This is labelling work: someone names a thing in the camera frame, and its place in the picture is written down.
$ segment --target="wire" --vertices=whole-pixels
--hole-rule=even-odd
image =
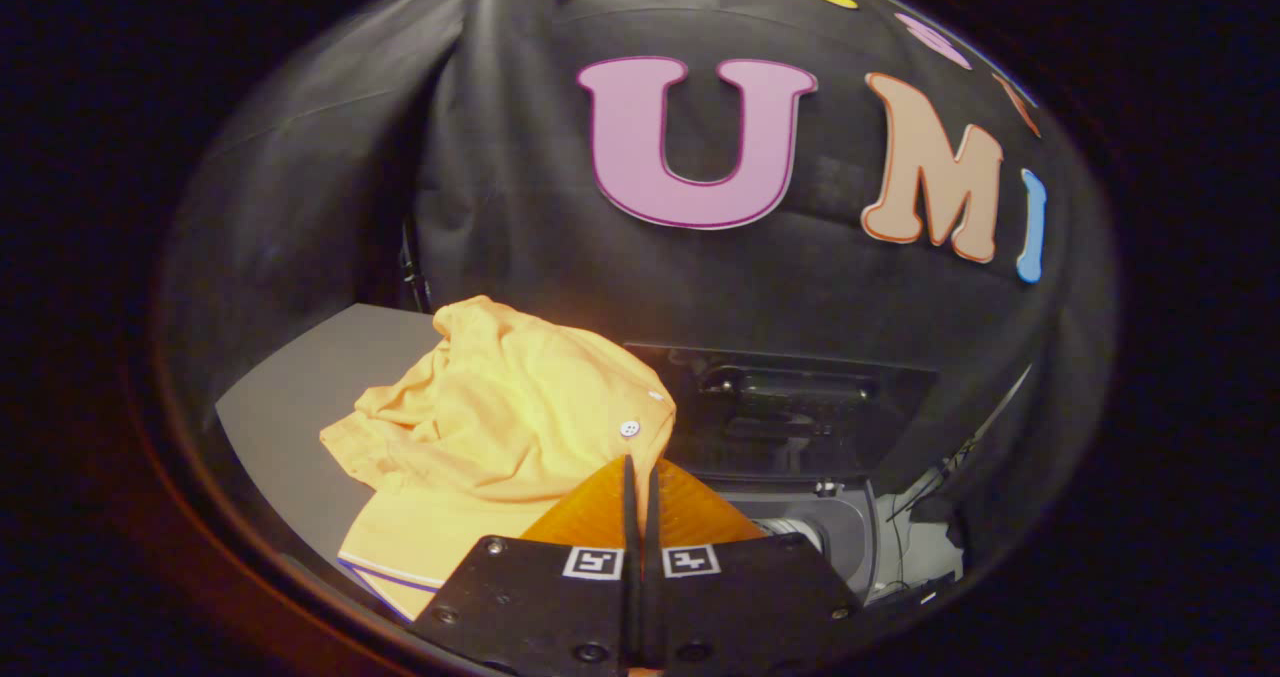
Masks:
[[[897,503],[897,495],[893,495],[893,499],[890,500],[890,503],[888,503],[890,512],[893,512],[893,506],[896,503]],[[897,520],[893,520],[893,517],[890,517],[888,521],[893,523],[893,539],[897,540],[897,580],[896,581],[897,582],[902,582],[905,585],[905,582],[906,582],[906,557],[902,554],[902,535],[900,535],[899,531],[897,531]]]
[[[950,471],[955,472],[956,468],[960,468],[960,458],[968,457],[969,453],[973,452],[974,445],[977,445],[977,443],[970,443],[969,445],[965,445],[964,448],[956,450],[956,453],[951,454],[950,458],[943,459],[943,467],[946,467],[947,463],[950,463],[950,466],[951,466]],[[893,507],[891,504],[890,509],[891,509],[892,514],[890,514],[888,518],[892,520],[892,518],[897,517],[899,513],[906,512],[908,509],[911,509],[913,507],[915,507],[916,503],[919,503],[919,500],[922,500],[922,499],[927,498],[928,495],[931,495],[931,494],[938,491],[940,489],[942,489],[942,485],[946,484],[946,475],[947,475],[946,468],[938,468],[937,475],[934,475],[933,477],[929,477],[929,481],[925,482],[924,486],[920,488],[920,490],[918,493],[915,493],[915,495],[911,499],[906,500],[906,504],[904,504],[900,509],[893,511]],[[938,485],[936,488],[933,486],[934,482],[938,482]]]

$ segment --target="letter u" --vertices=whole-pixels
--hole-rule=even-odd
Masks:
[[[667,166],[667,90],[689,74],[671,58],[623,58],[584,68],[591,93],[595,182],[622,211],[659,225],[722,230],[772,212],[791,182],[796,108],[815,92],[809,72],[730,59],[716,74],[742,93],[737,166],[722,180],[686,180]]]

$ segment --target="yellow shirt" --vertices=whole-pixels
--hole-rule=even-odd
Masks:
[[[434,326],[435,349],[320,434],[347,474],[376,490],[339,559],[407,619],[476,540],[525,535],[626,454],[643,530],[649,472],[676,417],[653,370],[594,331],[486,297],[440,308]]]

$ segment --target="blue letter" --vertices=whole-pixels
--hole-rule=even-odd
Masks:
[[[1044,248],[1044,184],[1030,170],[1023,170],[1027,186],[1027,241],[1018,256],[1018,275],[1024,282],[1038,282],[1039,256]]]

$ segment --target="letter m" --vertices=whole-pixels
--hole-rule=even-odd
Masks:
[[[879,241],[911,243],[920,235],[915,215],[916,186],[924,189],[929,241],[942,244],[951,232],[951,248],[974,262],[996,256],[996,207],[1000,203],[1000,164],[1004,150],[982,127],[965,127],[960,148],[951,141],[933,104],[920,90],[870,72],[867,83],[884,102],[888,147],[884,180],[876,203],[863,209],[863,230]]]

